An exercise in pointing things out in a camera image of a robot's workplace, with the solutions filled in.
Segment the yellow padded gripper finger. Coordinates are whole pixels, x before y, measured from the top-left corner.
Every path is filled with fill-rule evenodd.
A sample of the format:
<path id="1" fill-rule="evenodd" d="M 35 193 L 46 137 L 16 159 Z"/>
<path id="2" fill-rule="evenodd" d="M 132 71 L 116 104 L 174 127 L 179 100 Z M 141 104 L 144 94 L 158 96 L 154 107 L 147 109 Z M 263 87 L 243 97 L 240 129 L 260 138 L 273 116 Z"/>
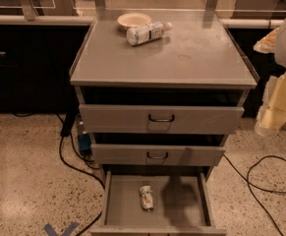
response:
<path id="1" fill-rule="evenodd" d="M 286 124 L 286 72 L 279 78 L 271 76 L 266 83 L 262 106 L 258 110 L 255 132 L 271 136 Z"/>

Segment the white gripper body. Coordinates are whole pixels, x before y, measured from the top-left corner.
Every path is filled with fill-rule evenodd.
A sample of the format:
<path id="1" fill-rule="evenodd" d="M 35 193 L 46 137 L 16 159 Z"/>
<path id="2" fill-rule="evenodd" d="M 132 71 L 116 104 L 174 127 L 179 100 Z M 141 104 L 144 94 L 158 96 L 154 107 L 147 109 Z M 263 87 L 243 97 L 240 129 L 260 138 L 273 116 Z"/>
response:
<path id="1" fill-rule="evenodd" d="M 265 85 L 262 96 L 262 107 L 264 109 L 278 110 L 281 105 L 282 94 L 281 79 L 271 76 Z"/>

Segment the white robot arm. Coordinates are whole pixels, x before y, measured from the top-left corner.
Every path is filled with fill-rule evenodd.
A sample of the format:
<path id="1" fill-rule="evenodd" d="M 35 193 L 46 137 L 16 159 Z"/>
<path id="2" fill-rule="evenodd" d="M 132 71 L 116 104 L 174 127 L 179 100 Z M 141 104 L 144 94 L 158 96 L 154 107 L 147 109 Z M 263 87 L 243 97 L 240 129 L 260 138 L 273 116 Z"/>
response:
<path id="1" fill-rule="evenodd" d="M 286 69 L 286 19 L 254 45 L 259 53 L 273 53 L 275 62 Z M 279 78 L 270 76 L 257 113 L 255 132 L 261 136 L 276 134 L 286 124 L 286 71 Z"/>

